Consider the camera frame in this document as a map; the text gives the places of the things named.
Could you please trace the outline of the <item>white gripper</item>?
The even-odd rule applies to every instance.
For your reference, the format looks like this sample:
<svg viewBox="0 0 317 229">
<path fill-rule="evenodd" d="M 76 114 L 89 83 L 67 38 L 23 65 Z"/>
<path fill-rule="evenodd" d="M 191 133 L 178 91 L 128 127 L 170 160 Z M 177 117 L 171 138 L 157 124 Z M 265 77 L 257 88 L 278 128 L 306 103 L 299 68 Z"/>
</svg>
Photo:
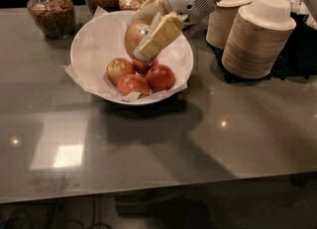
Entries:
<svg viewBox="0 0 317 229">
<path fill-rule="evenodd" d="M 166 15 L 164 3 L 173 12 Z M 143 62 L 153 61 L 180 36 L 184 24 L 196 24 L 215 9 L 216 0 L 146 0 L 128 22 L 151 24 L 148 33 L 134 49 L 134 57 Z"/>
</svg>

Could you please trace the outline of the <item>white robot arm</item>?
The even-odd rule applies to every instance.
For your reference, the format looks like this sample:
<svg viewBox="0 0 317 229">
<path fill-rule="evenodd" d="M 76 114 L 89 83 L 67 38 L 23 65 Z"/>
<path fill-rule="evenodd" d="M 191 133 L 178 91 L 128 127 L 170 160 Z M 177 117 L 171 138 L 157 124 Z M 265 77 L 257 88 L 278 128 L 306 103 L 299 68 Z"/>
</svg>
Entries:
<svg viewBox="0 0 317 229">
<path fill-rule="evenodd" d="M 180 36 L 185 26 L 196 24 L 214 12 L 220 1 L 147 0 L 132 17 L 133 21 L 150 25 L 134 49 L 134 57 L 140 61 L 153 60 Z"/>
</svg>

